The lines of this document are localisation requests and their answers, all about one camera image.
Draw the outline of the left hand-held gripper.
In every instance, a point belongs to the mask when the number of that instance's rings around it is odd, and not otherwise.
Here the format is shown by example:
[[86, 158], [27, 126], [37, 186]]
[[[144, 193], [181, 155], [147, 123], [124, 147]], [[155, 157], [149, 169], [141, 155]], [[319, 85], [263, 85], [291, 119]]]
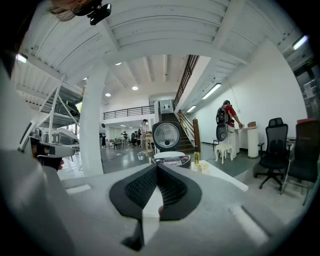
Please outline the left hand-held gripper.
[[22, 154], [31, 155], [42, 166], [53, 168], [57, 172], [60, 170], [59, 157], [72, 157], [75, 154], [75, 150], [65, 145], [49, 145], [44, 143], [41, 135], [41, 130], [36, 128], [36, 123], [31, 120], [26, 126], [17, 150]]

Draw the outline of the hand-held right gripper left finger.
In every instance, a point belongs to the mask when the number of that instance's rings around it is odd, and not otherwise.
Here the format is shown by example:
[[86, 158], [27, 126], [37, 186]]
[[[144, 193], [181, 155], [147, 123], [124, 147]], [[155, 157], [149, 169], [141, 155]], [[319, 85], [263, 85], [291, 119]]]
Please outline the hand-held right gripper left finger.
[[141, 218], [157, 181], [157, 166], [151, 164], [113, 184], [109, 199], [122, 216]]

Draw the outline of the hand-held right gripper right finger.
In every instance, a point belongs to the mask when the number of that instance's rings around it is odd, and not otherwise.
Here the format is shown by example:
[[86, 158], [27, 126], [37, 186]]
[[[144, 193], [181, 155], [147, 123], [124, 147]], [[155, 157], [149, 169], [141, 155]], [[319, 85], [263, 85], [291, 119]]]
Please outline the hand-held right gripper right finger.
[[157, 186], [163, 200], [161, 221], [182, 220], [200, 204], [202, 190], [192, 179], [192, 174], [193, 172], [186, 168], [158, 165]]

